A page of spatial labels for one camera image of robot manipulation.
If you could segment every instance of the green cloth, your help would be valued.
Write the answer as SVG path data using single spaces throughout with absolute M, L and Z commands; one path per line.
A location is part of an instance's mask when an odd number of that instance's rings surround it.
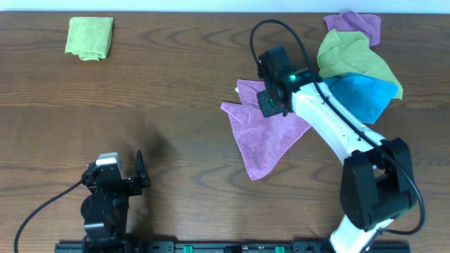
M 394 98 L 403 97 L 401 84 L 387 63 L 369 49 L 368 38 L 362 32 L 329 31 L 319 48 L 317 64 L 323 78 L 347 73 L 363 74 L 396 84 L 399 89 Z
M 112 33 L 113 18 L 71 18 L 65 52 L 82 60 L 104 59 L 110 49 Z

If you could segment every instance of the purple cloth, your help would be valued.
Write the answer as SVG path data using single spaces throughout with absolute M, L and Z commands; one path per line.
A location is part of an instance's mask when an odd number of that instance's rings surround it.
M 380 43 L 381 18 L 373 14 L 359 15 L 354 11 L 344 11 L 339 15 L 328 15 L 323 18 L 328 31 L 363 32 L 369 40 L 369 46 Z
M 311 127 L 294 113 L 265 118 L 256 97 L 264 82 L 238 80 L 241 104 L 223 102 L 233 135 L 252 180 L 266 176 L 283 154 Z

